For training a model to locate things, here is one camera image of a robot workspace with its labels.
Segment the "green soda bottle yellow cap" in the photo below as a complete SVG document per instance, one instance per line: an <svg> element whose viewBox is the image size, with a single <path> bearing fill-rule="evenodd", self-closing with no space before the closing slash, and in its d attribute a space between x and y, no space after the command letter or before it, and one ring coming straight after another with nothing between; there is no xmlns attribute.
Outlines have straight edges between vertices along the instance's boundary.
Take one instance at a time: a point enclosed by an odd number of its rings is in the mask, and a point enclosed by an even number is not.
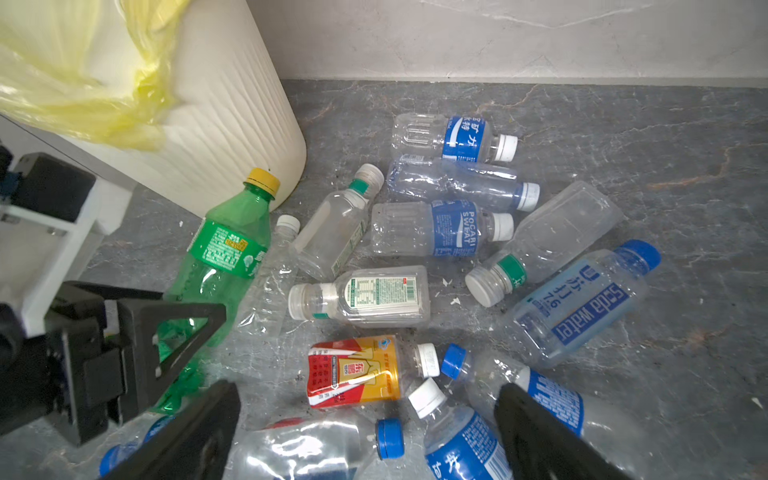
<svg viewBox="0 0 768 480"><path fill-rule="evenodd" d="M205 381L202 362L231 331L239 304L271 243L270 202L280 181L255 168L241 193L212 208L195 233L172 286L163 294L174 303L220 303L224 324L182 369L153 410L174 414L192 399Z"/></svg>

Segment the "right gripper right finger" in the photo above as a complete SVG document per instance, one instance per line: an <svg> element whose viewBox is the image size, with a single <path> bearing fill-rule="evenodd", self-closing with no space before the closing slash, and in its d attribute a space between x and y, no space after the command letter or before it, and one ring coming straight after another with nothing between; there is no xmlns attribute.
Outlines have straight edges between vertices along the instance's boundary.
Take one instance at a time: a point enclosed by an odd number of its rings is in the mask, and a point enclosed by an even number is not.
<svg viewBox="0 0 768 480"><path fill-rule="evenodd" d="M632 478L515 384L500 389L494 418L515 479Z"/></svg>

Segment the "clear bottle red blue label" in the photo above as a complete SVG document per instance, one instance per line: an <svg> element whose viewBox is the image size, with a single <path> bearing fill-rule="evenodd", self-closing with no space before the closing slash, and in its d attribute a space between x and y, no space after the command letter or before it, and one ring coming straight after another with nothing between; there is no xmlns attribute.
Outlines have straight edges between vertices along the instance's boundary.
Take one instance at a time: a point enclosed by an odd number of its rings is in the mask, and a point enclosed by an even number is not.
<svg viewBox="0 0 768 480"><path fill-rule="evenodd" d="M355 410L290 418L244 436L232 450L235 479L361 479L376 460L405 455L398 418Z"/></svg>

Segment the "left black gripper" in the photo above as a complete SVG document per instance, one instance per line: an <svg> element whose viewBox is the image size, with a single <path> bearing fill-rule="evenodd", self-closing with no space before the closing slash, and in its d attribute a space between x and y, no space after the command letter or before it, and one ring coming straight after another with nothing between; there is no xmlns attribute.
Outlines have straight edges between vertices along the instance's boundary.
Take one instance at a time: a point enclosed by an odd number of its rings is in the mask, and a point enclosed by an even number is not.
<svg viewBox="0 0 768 480"><path fill-rule="evenodd" d="M108 403L123 393L121 380L87 388L119 372L119 355L104 344L106 302L124 290L80 281L63 283L43 316L45 332L28 337L21 318L1 305L1 434L38 419L71 445L108 428ZM121 299L117 302L125 393L116 418L147 410L174 414L203 390L202 352L227 319L220 303Z"/></svg>

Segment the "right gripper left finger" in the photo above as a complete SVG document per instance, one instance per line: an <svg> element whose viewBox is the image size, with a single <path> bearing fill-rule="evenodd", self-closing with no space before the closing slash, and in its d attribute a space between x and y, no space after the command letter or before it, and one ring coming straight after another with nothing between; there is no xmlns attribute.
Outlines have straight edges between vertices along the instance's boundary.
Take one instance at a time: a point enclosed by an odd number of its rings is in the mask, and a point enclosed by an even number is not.
<svg viewBox="0 0 768 480"><path fill-rule="evenodd" d="M240 410L237 385L220 380L105 477L222 479Z"/></svg>

